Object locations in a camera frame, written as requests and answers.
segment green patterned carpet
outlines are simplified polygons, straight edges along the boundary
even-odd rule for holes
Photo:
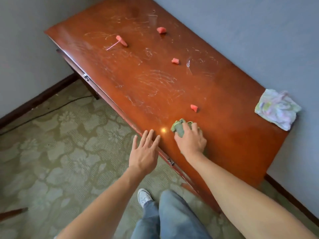
[[[90,93],[76,81],[0,133]],[[103,100],[77,100],[0,136],[0,212],[21,207],[29,211],[0,223],[0,238],[53,238],[128,166],[135,132]],[[183,180],[159,158],[141,187],[156,199],[173,189],[190,204],[215,239],[243,238],[225,218],[182,189]],[[261,190],[285,206],[315,234],[319,229],[267,182]],[[142,216],[136,193],[114,238],[130,238]]]

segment green sponge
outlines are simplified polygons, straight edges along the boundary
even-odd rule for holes
[[[172,125],[172,128],[171,128],[171,131],[177,132],[177,134],[180,138],[182,138],[184,136],[184,129],[183,129],[183,125],[182,125],[183,122],[186,122],[186,121],[182,118],[179,121],[174,122],[174,124]],[[187,122],[187,124],[188,124],[189,128],[192,129],[191,125],[193,124],[193,122],[190,121],[190,122]]]

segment desk top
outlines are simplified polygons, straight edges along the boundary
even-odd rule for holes
[[[157,27],[167,34],[160,35]],[[46,34],[136,131],[160,134],[160,148],[207,193],[174,141],[170,128],[175,120],[197,122],[207,139],[208,158],[253,186],[263,180],[288,135],[254,113],[265,89],[153,0],[105,0]],[[107,51],[116,35],[129,46],[117,44]],[[181,64],[172,64],[173,58]]]

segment folded towel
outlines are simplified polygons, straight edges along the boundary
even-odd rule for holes
[[[255,113],[285,131],[290,130],[299,111],[301,107],[288,96],[288,92],[278,93],[272,89],[265,90],[255,108]]]

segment pant leg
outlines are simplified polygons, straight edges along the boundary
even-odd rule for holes
[[[172,190],[161,195],[159,217],[163,239],[212,239],[186,201]]]
[[[143,217],[136,223],[131,239],[160,239],[160,215],[155,201],[148,201]]]

